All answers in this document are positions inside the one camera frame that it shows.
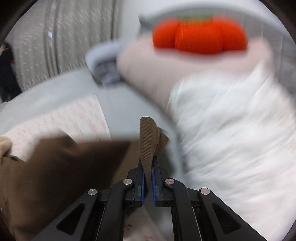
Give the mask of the brown coat with fur collar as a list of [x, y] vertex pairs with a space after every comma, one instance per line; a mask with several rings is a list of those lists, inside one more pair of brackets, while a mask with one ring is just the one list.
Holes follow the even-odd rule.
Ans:
[[110, 188], [138, 163], [150, 183], [152, 159], [168, 141], [152, 118], [143, 117], [136, 140], [46, 138], [24, 162], [1, 137], [1, 240], [31, 240], [88, 189]]

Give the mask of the dark hanging clothes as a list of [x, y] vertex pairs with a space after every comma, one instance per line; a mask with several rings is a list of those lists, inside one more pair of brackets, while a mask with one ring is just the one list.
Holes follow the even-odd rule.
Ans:
[[10, 101], [22, 93], [13, 70], [13, 63], [14, 55], [12, 49], [7, 42], [3, 42], [3, 44], [1, 45], [0, 72], [2, 102]]

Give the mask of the white quilted jacket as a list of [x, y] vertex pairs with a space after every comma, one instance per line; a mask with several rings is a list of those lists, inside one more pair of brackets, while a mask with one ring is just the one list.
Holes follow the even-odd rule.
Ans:
[[188, 75], [169, 103], [189, 186], [211, 189], [264, 238], [283, 240], [295, 222], [295, 102], [270, 64]]

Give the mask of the cherry print white bed sheet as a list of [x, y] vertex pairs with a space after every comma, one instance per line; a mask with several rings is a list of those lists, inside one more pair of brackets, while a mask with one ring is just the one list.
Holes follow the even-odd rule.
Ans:
[[68, 135], [76, 142], [110, 139], [110, 131], [95, 94], [76, 99], [27, 120], [4, 134], [12, 142], [10, 154], [27, 162], [43, 138]]

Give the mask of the light grey bed cover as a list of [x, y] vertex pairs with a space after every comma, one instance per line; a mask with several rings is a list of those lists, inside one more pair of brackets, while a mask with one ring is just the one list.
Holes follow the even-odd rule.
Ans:
[[153, 118], [170, 139], [166, 154], [161, 159], [164, 168], [168, 169], [171, 177], [184, 181], [178, 138], [175, 126], [169, 118], [157, 105], [124, 82], [107, 87], [97, 85], [88, 68], [80, 68], [46, 80], [24, 91], [12, 101], [1, 104], [1, 134], [19, 123], [92, 93], [100, 102], [113, 137], [138, 135], [140, 118]]

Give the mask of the pink pillow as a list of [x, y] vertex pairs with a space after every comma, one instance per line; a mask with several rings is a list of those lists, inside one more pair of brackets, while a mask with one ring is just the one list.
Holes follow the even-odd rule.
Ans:
[[205, 70], [250, 73], [262, 60], [273, 66], [273, 51], [263, 38], [252, 38], [245, 51], [199, 55], [175, 49], [157, 49], [152, 37], [143, 35], [129, 43], [117, 57], [123, 80], [170, 116], [171, 89], [183, 77]]

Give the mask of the folded lavender grey blanket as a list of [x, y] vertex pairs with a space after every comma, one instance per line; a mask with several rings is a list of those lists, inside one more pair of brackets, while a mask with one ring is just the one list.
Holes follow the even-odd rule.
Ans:
[[121, 82], [116, 60], [127, 45], [127, 40], [115, 39], [96, 44], [86, 52], [86, 65], [97, 84], [107, 86]]

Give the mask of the orange pumpkin plush cushion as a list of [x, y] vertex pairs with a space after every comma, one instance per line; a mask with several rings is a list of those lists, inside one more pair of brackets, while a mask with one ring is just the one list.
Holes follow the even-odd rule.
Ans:
[[167, 18], [152, 30], [159, 49], [176, 49], [202, 55], [247, 49], [244, 28], [234, 19], [217, 15]]

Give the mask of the grey dotted curtain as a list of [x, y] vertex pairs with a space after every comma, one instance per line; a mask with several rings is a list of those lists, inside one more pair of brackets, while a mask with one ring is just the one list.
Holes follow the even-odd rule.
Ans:
[[118, 36], [121, 7], [121, 1], [37, 1], [6, 38], [21, 90], [85, 66], [90, 47]]

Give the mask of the grey quilted headboard pillow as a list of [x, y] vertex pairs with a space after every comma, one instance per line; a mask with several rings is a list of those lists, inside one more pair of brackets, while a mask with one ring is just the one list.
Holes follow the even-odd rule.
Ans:
[[218, 7], [206, 6], [190, 6], [188, 8], [174, 8], [166, 11], [161, 11], [156, 14], [139, 16], [140, 33], [150, 32], [152, 28], [161, 20], [166, 18], [180, 17], [180, 16], [193, 16], [193, 15], [219, 15], [231, 17], [238, 21], [245, 28], [248, 36], [264, 36], [267, 39], [274, 37], [286, 37], [292, 39], [288, 31], [284, 27], [278, 27], [275, 23], [265, 20], [260, 15], [248, 13], [244, 10], [226, 9]]

